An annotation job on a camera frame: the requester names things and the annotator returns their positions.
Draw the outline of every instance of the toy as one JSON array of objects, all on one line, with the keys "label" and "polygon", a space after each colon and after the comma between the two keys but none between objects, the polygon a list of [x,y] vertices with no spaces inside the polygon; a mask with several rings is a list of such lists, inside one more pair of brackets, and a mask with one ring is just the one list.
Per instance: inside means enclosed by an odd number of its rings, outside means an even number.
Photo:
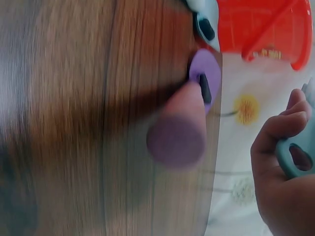
[{"label": "toy", "polygon": [[167,102],[147,134],[153,159],[170,168],[196,164],[206,150],[206,114],[220,88],[221,70],[214,56],[200,49],[189,80]]},{"label": "toy", "polygon": [[[306,96],[306,100],[312,107],[313,115],[302,132],[294,137],[280,140],[276,146],[278,162],[288,178],[315,174],[315,81],[313,78],[310,79],[307,85],[303,85],[302,91]],[[310,168],[300,170],[295,165],[290,150],[292,147],[299,150],[299,155],[308,159],[308,163],[304,164],[307,164],[306,166],[309,166]]]},{"label": "toy", "polygon": [[308,0],[187,0],[204,43],[243,60],[287,60],[294,70],[308,62],[312,16]]}]

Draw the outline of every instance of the child's hand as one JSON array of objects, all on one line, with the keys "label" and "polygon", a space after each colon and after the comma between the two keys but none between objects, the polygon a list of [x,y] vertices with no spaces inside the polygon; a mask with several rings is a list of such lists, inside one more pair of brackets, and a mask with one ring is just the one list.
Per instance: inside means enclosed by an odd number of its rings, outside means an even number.
[{"label": "child's hand", "polygon": [[287,110],[266,121],[251,149],[259,212],[275,236],[315,235],[315,175],[288,180],[279,166],[279,139],[301,132],[312,109],[304,93],[292,91]]}]

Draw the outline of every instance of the gray toy handle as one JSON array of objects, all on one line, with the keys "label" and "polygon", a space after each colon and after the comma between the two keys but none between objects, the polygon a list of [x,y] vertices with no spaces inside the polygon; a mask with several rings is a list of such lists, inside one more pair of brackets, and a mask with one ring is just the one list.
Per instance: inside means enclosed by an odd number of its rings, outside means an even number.
[{"label": "gray toy handle", "polygon": [[296,143],[292,142],[292,138],[280,140],[278,141],[276,146],[276,156],[286,176],[288,178],[295,178],[315,173],[315,167],[313,165],[308,171],[302,171],[297,168],[297,166],[293,162],[293,158],[290,153],[290,147],[292,146],[301,148]]}]

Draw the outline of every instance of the wood grain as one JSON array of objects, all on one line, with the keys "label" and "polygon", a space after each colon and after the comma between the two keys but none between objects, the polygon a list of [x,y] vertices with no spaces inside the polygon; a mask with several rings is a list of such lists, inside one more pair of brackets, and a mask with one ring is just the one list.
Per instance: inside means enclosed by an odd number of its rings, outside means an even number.
[{"label": "wood grain", "polygon": [[0,235],[202,236],[219,118],[191,171],[145,145],[196,48],[179,0],[0,0]]}]

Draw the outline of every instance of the flower pattern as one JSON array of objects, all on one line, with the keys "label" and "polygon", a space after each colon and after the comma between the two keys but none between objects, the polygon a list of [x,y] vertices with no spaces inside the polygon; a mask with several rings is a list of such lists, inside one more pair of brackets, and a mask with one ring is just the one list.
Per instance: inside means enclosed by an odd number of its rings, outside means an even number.
[{"label": "flower pattern", "polygon": [[250,125],[258,119],[260,105],[257,99],[251,94],[242,94],[234,101],[236,121],[242,125]]}]

